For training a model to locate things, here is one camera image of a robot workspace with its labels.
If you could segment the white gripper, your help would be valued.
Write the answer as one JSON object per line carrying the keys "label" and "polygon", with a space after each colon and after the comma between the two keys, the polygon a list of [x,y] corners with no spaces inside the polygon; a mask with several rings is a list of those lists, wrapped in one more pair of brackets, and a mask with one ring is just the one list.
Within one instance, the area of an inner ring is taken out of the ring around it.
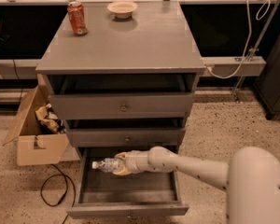
{"label": "white gripper", "polygon": [[124,176],[150,170],[147,151],[132,150],[130,152],[120,152],[115,155],[115,158],[125,160],[125,167],[127,169],[115,171],[113,172],[114,175]]}

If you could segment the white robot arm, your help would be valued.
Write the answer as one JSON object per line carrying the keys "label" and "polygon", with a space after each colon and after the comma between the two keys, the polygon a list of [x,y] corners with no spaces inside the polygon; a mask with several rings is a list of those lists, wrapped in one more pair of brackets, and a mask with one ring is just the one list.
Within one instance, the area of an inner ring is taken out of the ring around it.
{"label": "white robot arm", "polygon": [[228,163],[180,156],[164,147],[116,157],[116,175],[178,171],[225,191],[227,224],[280,224],[280,161],[262,148],[241,148]]}

